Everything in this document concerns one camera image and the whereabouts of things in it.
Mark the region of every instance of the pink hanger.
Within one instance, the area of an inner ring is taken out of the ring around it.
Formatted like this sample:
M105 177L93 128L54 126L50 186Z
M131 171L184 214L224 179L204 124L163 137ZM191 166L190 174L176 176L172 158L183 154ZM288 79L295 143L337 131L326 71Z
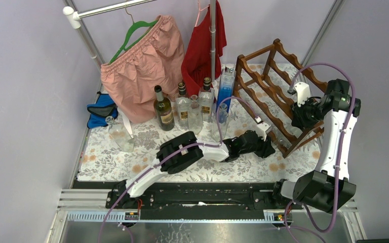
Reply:
M195 27L198 25L199 15L201 14L201 12L202 12L203 10L207 9L208 7L209 7L209 5L206 6L206 7L204 7L203 9L201 9L201 4L199 3L199 0L198 0L198 8L199 8L199 11L198 11L198 18L196 19L196 24L194 25Z

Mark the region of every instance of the tabletop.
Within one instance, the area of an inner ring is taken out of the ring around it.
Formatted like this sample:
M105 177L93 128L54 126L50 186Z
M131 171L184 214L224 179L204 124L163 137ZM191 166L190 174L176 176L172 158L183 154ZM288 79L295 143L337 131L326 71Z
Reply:
M291 64L278 64L278 67L286 71L290 77L296 73ZM263 70L261 64L251 64L250 68L259 73ZM288 89L286 84L273 70L269 76L274 84L283 90ZM243 72L244 81L250 77ZM281 111L272 99L257 85L249 86L255 92L260 101L265 102L271 113L282 119L286 127L291 127L291 120ZM271 124L270 120L260 108L240 90L244 98L254 108L260 117ZM80 159L80 168L77 175L79 181L121 181L136 176L155 158L159 146L166 141L185 133L178 123L175 104L172 104L175 118L175 128L165 132L160 129L158 121L153 118L141 124L132 124L135 140L135 149L131 153L122 152L117 144L110 138L107 127L91 129L87 139L87 145ZM212 123L204 122L202 131L197 138L205 142L212 142ZM230 104L230 123L225 138L233 138L243 134L247 130L253 130L254 120L249 116L239 101L232 100ZM280 132L273 126L274 133ZM290 133L299 135L299 129L290 129ZM230 163L219 163L201 159L184 171L163 177L161 182L272 182L280 179L296 180L301 175L312 171L320 157L319 145L316 139L294 151L287 158L283 158L281 152L274 146L276 152L267 158L259 158L255 154L243 154L237 160Z

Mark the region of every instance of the pink shorts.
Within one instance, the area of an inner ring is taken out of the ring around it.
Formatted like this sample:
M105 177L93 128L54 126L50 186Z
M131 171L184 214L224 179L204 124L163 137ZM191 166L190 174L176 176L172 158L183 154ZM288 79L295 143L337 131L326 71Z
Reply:
M155 117L154 86L174 99L182 81L184 44L171 16L158 22L137 44L112 64L101 66L101 80L117 106L133 123Z

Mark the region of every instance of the wine bottle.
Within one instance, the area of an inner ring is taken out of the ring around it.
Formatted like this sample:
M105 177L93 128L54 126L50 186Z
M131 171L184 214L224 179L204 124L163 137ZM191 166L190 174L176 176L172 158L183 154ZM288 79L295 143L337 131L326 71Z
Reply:
M154 110L157 114L159 126L164 131L170 131L175 126L171 101L169 101L168 98L163 97L162 87L160 87L160 85L156 85L154 91L157 96L157 99L154 101Z

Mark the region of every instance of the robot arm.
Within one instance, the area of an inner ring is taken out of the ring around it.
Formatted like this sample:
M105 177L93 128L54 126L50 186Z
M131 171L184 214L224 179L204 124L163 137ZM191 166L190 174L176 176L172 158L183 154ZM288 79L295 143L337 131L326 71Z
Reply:
M318 121L324 121L324 138L320 158L314 171L300 177L296 182L281 180L276 184L275 196L283 196L300 203L331 213L335 170L339 169L338 208L344 205L356 192L356 185L348 182L348 152L353 128L360 112L360 100L350 116L343 139L339 168L335 168L338 144L343 124L349 112L347 81L336 79L328 82L324 97L319 102L310 97L309 86L297 83L294 86L297 103L292 106L295 119L292 125L301 130L308 129Z
M187 167L203 158L219 162L230 162L236 160L241 154L254 152L257 156L266 158L275 152L271 145L270 138L266 135L271 129L270 125L264 123L259 117L255 131L247 131L239 137L223 140L219 143L204 143L197 140L193 132L184 133L160 146L157 158L150 166L146 167L136 177L126 181L126 185L134 185L129 188L130 198L141 196L144 191L154 182L162 177L172 175L185 170ZM197 143L181 151L161 165L161 161L171 153L189 144Z

